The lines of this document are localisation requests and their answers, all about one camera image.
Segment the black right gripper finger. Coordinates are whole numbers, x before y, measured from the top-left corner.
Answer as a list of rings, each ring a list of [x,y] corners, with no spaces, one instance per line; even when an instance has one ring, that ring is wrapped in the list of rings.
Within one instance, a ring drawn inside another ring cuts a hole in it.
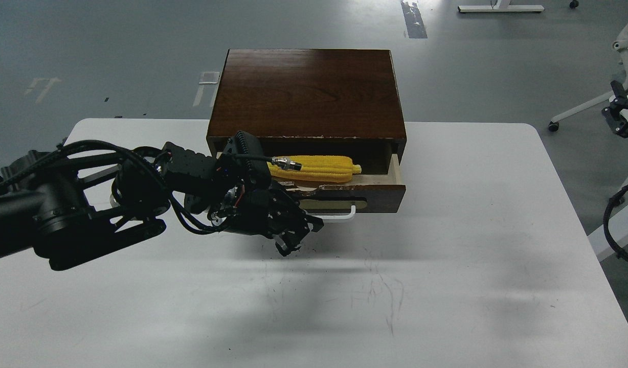
[[[623,116],[622,112],[628,111],[628,95],[621,82],[611,81],[610,86],[614,98],[608,107],[602,109],[602,116],[613,134],[626,139],[628,138],[628,119]]]

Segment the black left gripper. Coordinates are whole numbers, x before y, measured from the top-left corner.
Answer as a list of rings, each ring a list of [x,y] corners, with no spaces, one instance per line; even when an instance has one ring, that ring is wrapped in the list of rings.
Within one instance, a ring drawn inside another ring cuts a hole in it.
[[[183,203],[169,200],[180,222],[185,223],[188,215],[207,212],[212,224],[195,226],[193,233],[264,236],[274,239],[279,254],[286,257],[300,249],[310,232],[319,232],[324,221],[302,210],[272,180],[270,163],[258,138],[239,131],[227,140],[218,157],[166,142],[161,150],[161,177],[169,194],[185,195]]]

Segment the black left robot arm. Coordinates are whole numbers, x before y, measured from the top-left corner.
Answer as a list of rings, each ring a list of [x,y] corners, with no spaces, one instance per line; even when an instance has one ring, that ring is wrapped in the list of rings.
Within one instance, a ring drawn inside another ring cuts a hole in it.
[[[302,167],[266,156],[244,131],[219,156],[171,142],[130,150],[82,140],[32,150],[0,172],[0,259],[31,248],[52,270],[67,270],[159,236],[168,210],[195,235],[259,235],[288,256],[324,222],[272,179],[270,166]]]

